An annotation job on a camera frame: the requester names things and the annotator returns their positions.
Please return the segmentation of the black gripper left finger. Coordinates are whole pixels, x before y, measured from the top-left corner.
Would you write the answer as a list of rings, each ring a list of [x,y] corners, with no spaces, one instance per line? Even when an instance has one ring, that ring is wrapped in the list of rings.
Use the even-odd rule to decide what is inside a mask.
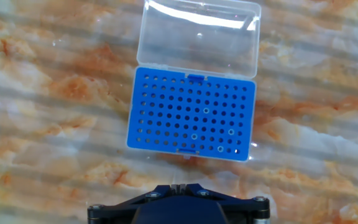
[[[112,223],[115,218],[132,218],[142,205],[174,196],[178,193],[178,185],[158,185],[151,192],[142,194],[117,205],[93,204],[87,209],[88,224]]]

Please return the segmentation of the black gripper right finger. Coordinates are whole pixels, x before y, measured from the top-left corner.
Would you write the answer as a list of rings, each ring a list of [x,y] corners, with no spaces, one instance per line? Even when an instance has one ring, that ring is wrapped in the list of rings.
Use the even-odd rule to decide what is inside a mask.
[[[180,184],[178,194],[184,197],[180,213],[195,223],[271,223],[270,200],[264,196],[240,199],[200,184]]]

